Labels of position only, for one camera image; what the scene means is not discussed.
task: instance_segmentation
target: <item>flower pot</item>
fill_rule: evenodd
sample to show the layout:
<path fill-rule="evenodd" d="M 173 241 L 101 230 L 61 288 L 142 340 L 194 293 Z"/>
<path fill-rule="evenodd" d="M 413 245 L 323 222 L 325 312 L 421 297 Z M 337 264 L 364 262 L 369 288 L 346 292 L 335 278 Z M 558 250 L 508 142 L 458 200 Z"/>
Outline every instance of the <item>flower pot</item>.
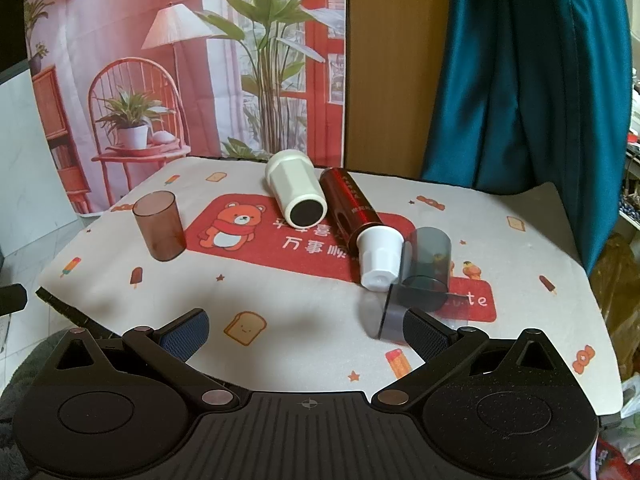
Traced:
<path fill-rule="evenodd" d="M 31 70 L 31 77 L 40 73 L 40 70 L 42 70 L 42 59 L 40 56 L 33 56 L 29 60 L 29 70 Z"/>
<path fill-rule="evenodd" d="M 149 127 L 146 124 L 118 130 L 118 142 L 127 150 L 144 150 Z"/>

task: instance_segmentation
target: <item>red chair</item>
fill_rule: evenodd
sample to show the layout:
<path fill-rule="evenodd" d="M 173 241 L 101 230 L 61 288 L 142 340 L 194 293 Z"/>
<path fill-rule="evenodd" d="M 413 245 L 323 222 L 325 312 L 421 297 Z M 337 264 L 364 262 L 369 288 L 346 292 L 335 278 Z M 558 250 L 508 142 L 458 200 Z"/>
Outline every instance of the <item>red chair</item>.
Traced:
<path fill-rule="evenodd" d="M 106 115 L 108 110 L 101 99 L 118 97 L 118 90 L 129 92 L 148 92 L 153 99 L 159 100 L 162 106 L 175 111 L 175 114 L 163 114 L 159 121 L 154 122 L 153 131 L 167 131 L 176 137 L 170 145 L 149 146 L 146 150 L 123 150 L 116 144 L 116 135 L 107 135 L 107 126 L 97 124 L 96 121 Z M 95 77 L 89 88 L 89 116 L 94 130 L 95 147 L 98 155 L 91 160 L 100 162 L 102 176 L 107 190 L 109 206 L 115 204 L 109 176 L 107 162 L 122 164 L 127 177 L 127 187 L 132 189 L 129 164 L 143 164 L 156 162 L 162 168 L 167 162 L 181 158 L 191 152 L 185 143 L 189 138 L 187 124 L 184 117 L 182 99 L 178 94 L 171 75 L 158 63 L 141 57 L 124 57 L 104 67 Z"/>

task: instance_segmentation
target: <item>floor lamp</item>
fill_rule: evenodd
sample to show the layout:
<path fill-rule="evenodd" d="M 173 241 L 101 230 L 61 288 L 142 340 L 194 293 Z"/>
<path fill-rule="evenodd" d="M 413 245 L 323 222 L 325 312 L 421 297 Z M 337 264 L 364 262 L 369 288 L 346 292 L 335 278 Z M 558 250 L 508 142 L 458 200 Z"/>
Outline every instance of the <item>floor lamp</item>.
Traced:
<path fill-rule="evenodd" d="M 212 35 L 210 28 L 184 4 L 169 4 L 168 7 L 160 9 L 156 14 L 149 33 L 146 35 L 142 50 L 155 48 L 170 44 L 174 53 L 174 73 L 175 85 L 178 94 L 180 92 L 180 76 L 178 75 L 178 56 L 175 51 L 175 44 L 179 41 L 194 40 L 195 38 L 206 38 Z M 187 128 L 187 117 L 184 118 L 185 141 L 189 142 L 189 130 Z"/>

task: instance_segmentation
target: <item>curtain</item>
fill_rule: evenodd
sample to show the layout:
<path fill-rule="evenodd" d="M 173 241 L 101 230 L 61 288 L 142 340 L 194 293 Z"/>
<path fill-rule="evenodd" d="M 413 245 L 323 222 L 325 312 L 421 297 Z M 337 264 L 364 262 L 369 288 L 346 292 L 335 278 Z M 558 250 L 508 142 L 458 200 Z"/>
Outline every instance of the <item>curtain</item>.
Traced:
<path fill-rule="evenodd" d="M 625 0 L 450 0 L 422 178 L 553 182 L 590 272 L 618 217 L 631 76 Z"/>

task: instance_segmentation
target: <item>lampshade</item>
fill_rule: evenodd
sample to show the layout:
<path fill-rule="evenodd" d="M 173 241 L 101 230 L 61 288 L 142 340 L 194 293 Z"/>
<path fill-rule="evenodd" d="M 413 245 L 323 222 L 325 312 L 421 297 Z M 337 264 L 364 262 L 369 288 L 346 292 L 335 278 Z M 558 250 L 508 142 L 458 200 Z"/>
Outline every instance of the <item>lampshade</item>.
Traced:
<path fill-rule="evenodd" d="M 184 4 L 158 10 L 154 24 L 146 35 L 142 48 L 177 43 L 178 41 L 206 38 L 211 30 Z"/>

